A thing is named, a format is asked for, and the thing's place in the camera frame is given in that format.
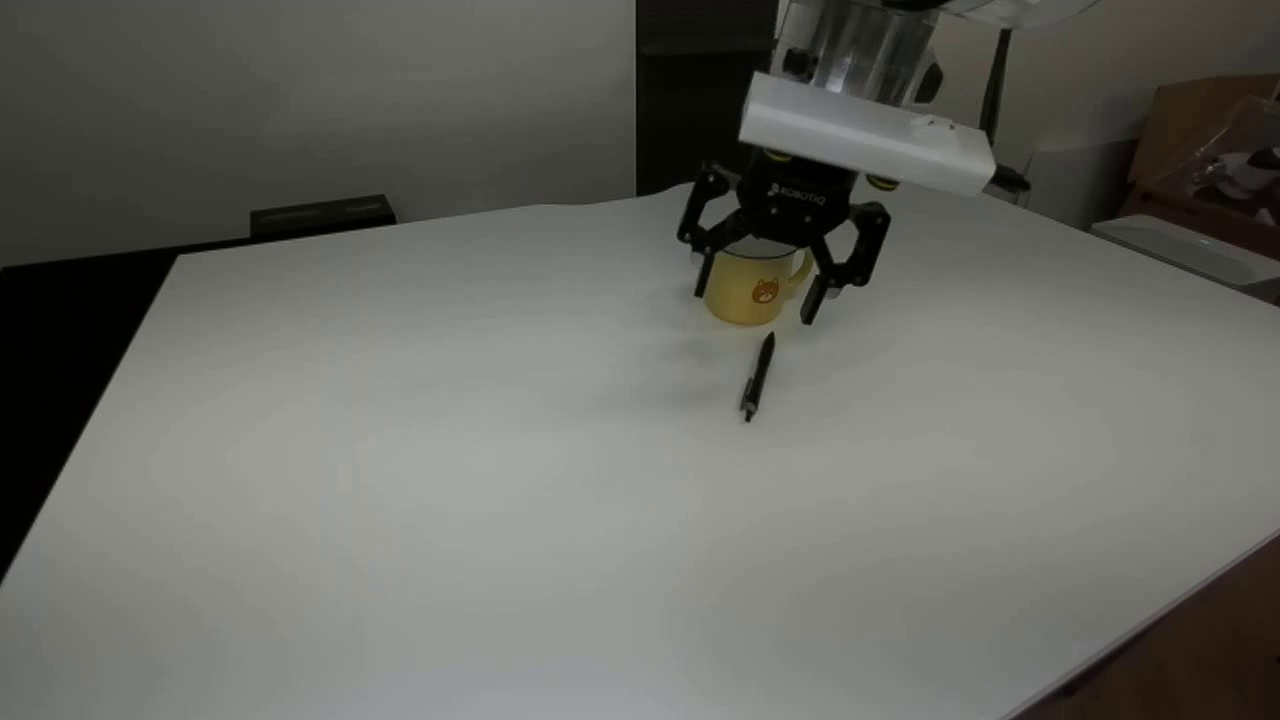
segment floor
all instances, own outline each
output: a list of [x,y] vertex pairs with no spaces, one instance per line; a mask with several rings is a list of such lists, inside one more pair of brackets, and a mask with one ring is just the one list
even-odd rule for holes
[[[0,571],[119,364],[173,252],[0,273]],[[1280,541],[1025,720],[1280,720]]]

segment cardboard box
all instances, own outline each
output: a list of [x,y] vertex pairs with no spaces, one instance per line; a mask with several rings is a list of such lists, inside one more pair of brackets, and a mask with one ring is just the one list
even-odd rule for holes
[[1280,184],[1247,203],[1209,187],[1226,156],[1280,142],[1278,92],[1280,76],[1161,87],[1127,167],[1132,194],[1123,213],[1166,217],[1280,261]]

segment black pen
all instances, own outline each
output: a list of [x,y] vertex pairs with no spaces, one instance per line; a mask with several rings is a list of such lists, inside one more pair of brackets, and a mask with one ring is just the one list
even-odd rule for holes
[[773,347],[775,347],[775,336],[769,332],[765,342],[762,342],[762,357],[758,357],[758,370],[749,374],[744,403],[739,403],[749,425],[762,411]]

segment white table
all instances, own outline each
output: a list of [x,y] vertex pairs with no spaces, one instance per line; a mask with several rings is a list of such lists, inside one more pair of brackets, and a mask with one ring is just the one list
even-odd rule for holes
[[0,590],[0,716],[1007,716],[1280,529],[1278,307],[899,192],[744,428],[680,203],[182,261]]

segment cup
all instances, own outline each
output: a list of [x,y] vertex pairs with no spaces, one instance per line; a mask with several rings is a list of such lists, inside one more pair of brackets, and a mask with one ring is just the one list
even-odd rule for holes
[[809,247],[744,240],[711,261],[705,305],[723,324],[773,324],[812,273]]

